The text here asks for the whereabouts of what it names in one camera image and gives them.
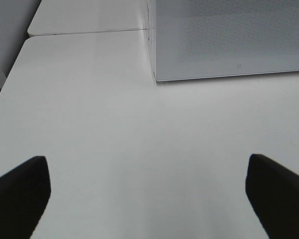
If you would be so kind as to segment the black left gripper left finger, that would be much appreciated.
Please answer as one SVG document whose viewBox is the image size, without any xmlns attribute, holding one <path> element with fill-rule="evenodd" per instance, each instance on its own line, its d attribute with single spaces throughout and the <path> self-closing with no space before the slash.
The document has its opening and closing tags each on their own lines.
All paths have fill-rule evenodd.
<svg viewBox="0 0 299 239">
<path fill-rule="evenodd" d="M 29 239 L 51 195 L 47 160 L 35 156 L 0 177 L 0 239 Z"/>
</svg>

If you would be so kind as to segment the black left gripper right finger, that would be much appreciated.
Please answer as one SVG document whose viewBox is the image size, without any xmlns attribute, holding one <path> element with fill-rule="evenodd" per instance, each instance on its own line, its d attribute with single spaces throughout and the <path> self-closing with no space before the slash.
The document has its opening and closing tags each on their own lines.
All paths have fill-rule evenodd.
<svg viewBox="0 0 299 239">
<path fill-rule="evenodd" d="M 299 239 L 299 175 L 262 155 L 249 158 L 247 198 L 271 239 Z"/>
</svg>

